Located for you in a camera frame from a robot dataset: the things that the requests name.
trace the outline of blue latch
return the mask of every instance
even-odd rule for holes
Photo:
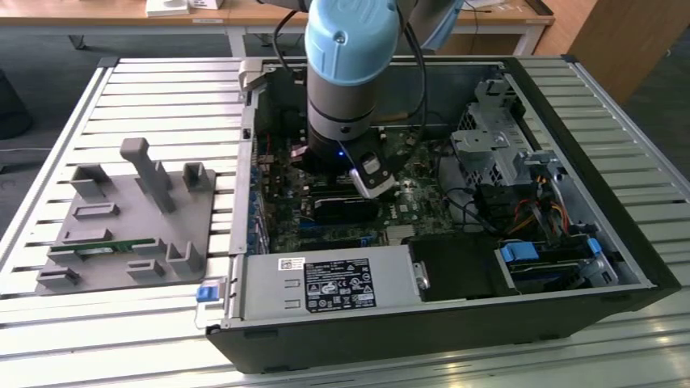
[[[501,248],[501,254],[506,263],[539,259],[535,244],[531,242],[509,242],[506,246]]]
[[[594,256],[599,256],[599,254],[602,253],[602,246],[599,244],[599,241],[595,238],[589,238],[586,240],[586,245],[590,246],[591,253],[594,254]]]
[[[196,302],[218,302],[220,290],[218,285],[202,285],[196,290]]]

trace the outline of red wire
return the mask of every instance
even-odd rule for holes
[[[514,222],[518,222],[518,211],[519,211],[519,207],[521,207],[523,204],[529,203],[529,202],[530,202],[530,200],[522,200],[521,202],[518,202],[518,206],[515,206],[515,218],[514,218]]]

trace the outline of electronic component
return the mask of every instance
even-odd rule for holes
[[[314,220],[319,225],[358,224],[374,221],[379,203],[363,198],[332,198],[314,202]]]
[[[537,183],[514,186],[481,184],[474,194],[474,205],[479,215],[499,229],[507,229],[515,221],[515,209],[522,200],[537,199]]]
[[[449,234],[410,239],[413,262],[423,263],[430,287],[426,302],[514,295],[490,237]]]
[[[414,226],[398,225],[389,226],[386,228],[386,238],[389,239],[389,245],[401,245],[402,240],[414,236]]]

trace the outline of black cable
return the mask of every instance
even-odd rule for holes
[[[426,126],[427,126],[427,68],[426,64],[423,63],[423,54],[422,54],[422,48],[419,47],[418,37],[414,33],[413,26],[410,23],[407,24],[406,31],[406,40],[410,44],[410,47],[413,48],[415,59],[418,61],[419,70],[422,73],[422,96],[421,96],[421,104],[419,104],[419,110],[415,108],[415,111],[422,112],[422,119],[419,123],[419,133],[417,136],[417,140],[414,142],[413,148],[407,151],[406,154],[398,154],[395,155],[395,159],[391,161],[393,171],[394,174],[402,170],[402,168],[406,166],[407,161],[414,156],[415,152],[419,149],[419,146],[422,145],[422,140],[426,136]]]
[[[474,13],[474,35],[473,35],[473,43],[470,44],[470,55],[473,55],[474,42],[477,41],[477,36],[479,35],[479,18],[477,16],[479,11],[477,10],[477,8],[474,8],[474,5],[470,2],[465,2],[465,4],[467,4],[469,6],[473,7],[473,13]]]
[[[283,53],[280,53],[280,49],[278,48],[278,38],[280,37],[280,30],[283,29],[283,26],[292,19],[292,16],[295,16],[296,13],[298,13],[298,11],[291,11],[284,16],[283,20],[280,20],[280,23],[276,26],[275,31],[272,32],[272,51],[276,54],[278,60],[280,61],[280,65],[283,65],[283,68],[290,73],[290,75],[292,75],[292,69],[290,68],[287,62],[284,61]]]
[[[485,230],[497,236],[505,236],[506,234],[493,225],[489,221],[475,212],[467,210],[467,207],[462,206],[450,196],[446,196],[449,203],[458,208],[463,213],[466,213],[475,221],[482,225]]]

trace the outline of gray floor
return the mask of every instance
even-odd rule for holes
[[[283,41],[287,54],[299,55],[295,37],[286,36]],[[87,46],[87,50],[74,50],[63,36],[0,36],[0,69],[36,121],[26,135],[0,141],[0,150],[54,145],[100,57],[224,57],[231,54],[224,36],[88,36]],[[248,54],[271,55],[272,50],[263,48],[260,41],[251,37]],[[671,55],[662,60],[625,106],[686,176],[690,176],[689,92],[690,32],[686,32]],[[0,164],[12,163],[0,175],[0,235],[47,154],[0,152]]]

